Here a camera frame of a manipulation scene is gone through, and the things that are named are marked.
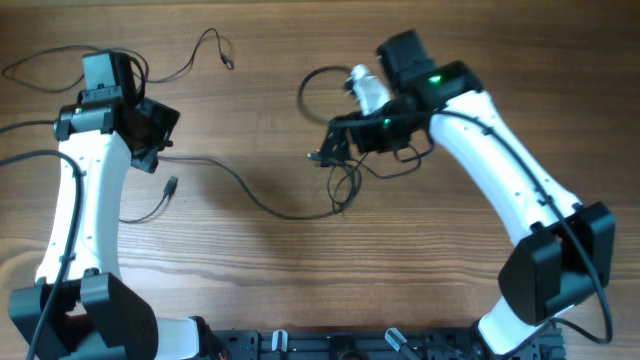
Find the plug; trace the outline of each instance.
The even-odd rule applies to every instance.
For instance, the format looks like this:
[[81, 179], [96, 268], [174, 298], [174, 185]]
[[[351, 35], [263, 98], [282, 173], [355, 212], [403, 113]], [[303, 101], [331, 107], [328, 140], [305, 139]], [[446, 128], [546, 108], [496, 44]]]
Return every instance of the plug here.
[[167, 181], [167, 185], [164, 186], [163, 196], [173, 196], [173, 193], [176, 192], [176, 188], [178, 188], [178, 178], [172, 176], [169, 181]]
[[227, 69], [233, 70], [233, 61], [227, 55], [220, 53], [220, 60], [227, 66]]

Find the tabletop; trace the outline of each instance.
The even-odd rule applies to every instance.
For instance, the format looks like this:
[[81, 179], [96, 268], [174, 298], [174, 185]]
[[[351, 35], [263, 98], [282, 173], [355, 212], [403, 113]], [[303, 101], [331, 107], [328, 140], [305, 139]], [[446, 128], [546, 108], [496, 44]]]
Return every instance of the tabletop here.
[[[326, 128], [295, 106], [306, 74], [325, 65], [368, 65], [375, 49], [416, 29], [439, 64], [463, 60], [490, 92], [507, 125], [537, 160], [585, 204], [617, 218], [607, 288], [615, 338], [609, 346], [565, 331], [572, 359], [640, 357], [640, 7], [632, 1], [251, 2], [0, 9], [0, 64], [71, 44], [126, 46], [149, 61], [151, 78], [188, 60], [215, 27], [235, 63], [220, 63], [214, 37], [190, 72], [149, 84], [147, 96], [181, 113], [166, 155], [207, 155], [236, 170], [279, 211], [331, 209], [329, 169], [306, 158]], [[23, 79], [63, 86], [81, 72], [80, 51], [39, 58]], [[330, 118], [356, 107], [343, 74], [314, 79], [308, 105]], [[0, 126], [54, 119], [76, 99], [0, 79]], [[416, 146], [426, 146], [416, 136]], [[51, 128], [3, 134], [0, 158], [54, 149]], [[365, 162], [405, 169], [390, 154]], [[121, 216], [152, 209], [170, 176], [177, 192], [149, 222], [122, 224], [125, 283], [163, 317], [203, 316], [214, 329], [290, 331], [468, 326], [500, 297], [497, 273], [512, 247], [494, 210], [442, 148], [407, 176], [363, 174], [343, 214], [315, 221], [274, 218], [233, 177], [205, 164], [161, 162], [131, 169]], [[34, 159], [0, 168], [0, 308], [33, 284], [56, 206], [59, 163]], [[567, 318], [602, 333], [595, 299]], [[26, 342], [0, 311], [0, 359]]]

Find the green light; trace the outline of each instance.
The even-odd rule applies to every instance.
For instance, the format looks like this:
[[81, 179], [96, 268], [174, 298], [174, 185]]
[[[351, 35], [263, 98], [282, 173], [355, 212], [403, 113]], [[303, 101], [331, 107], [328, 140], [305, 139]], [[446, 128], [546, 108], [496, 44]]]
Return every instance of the green light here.
[[442, 80], [442, 76], [440, 75], [433, 75], [429, 78], [429, 82], [433, 85], [438, 85], [440, 83], [440, 80]]

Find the wooden surface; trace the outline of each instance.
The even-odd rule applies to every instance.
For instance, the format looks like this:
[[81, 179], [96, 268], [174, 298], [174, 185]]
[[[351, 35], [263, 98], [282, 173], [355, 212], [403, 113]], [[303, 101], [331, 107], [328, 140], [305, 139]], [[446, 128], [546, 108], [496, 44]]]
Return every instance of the wooden surface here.
[[[504, 119], [542, 165], [585, 203], [604, 201], [618, 229], [607, 289], [615, 340], [598, 347], [567, 331], [573, 359], [640, 357], [640, 16], [624, 1], [320, 2], [0, 10], [0, 63], [68, 44], [127, 46], [151, 77], [181, 66], [200, 33], [217, 27], [233, 43], [227, 71], [215, 43], [184, 78], [147, 95], [182, 113], [167, 154], [216, 156], [257, 196], [290, 213], [329, 209], [327, 170], [305, 155], [324, 131], [295, 109], [302, 78], [328, 64], [364, 63], [386, 38], [416, 28], [431, 54], [463, 59]], [[64, 85], [80, 53], [25, 66], [20, 75]], [[337, 74], [314, 81], [308, 102], [327, 116], [354, 105]], [[0, 126], [53, 119], [76, 91], [37, 93], [0, 80]], [[0, 158], [55, 148], [47, 128], [2, 135]], [[381, 172], [392, 157], [367, 160]], [[344, 330], [466, 326], [499, 298], [496, 276], [511, 252], [502, 224], [463, 169], [439, 149], [410, 176], [366, 175], [343, 216], [274, 219], [234, 180], [206, 165], [162, 163], [131, 170], [123, 217], [153, 208], [170, 175], [180, 184], [152, 222], [122, 225], [125, 282], [166, 317], [203, 316], [215, 329]], [[0, 309], [11, 289], [33, 283], [56, 204], [58, 163], [0, 169]], [[595, 301], [570, 319], [602, 331]], [[26, 344], [0, 311], [0, 359]]]

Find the cable end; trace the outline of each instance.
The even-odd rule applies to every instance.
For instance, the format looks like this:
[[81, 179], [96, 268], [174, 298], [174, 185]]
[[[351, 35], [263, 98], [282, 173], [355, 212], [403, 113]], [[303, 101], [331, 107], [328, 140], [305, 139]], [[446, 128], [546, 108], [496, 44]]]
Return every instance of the cable end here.
[[227, 67], [227, 69], [229, 70], [233, 70], [233, 61], [231, 61], [231, 59], [229, 59], [229, 57], [227, 57], [227, 55], [225, 54], [221, 54], [220, 55], [220, 60], [222, 60], [222, 63]]
[[164, 186], [164, 196], [173, 196], [173, 193], [176, 192], [178, 188], [178, 178], [172, 176], [169, 181], [167, 181], [167, 185]]

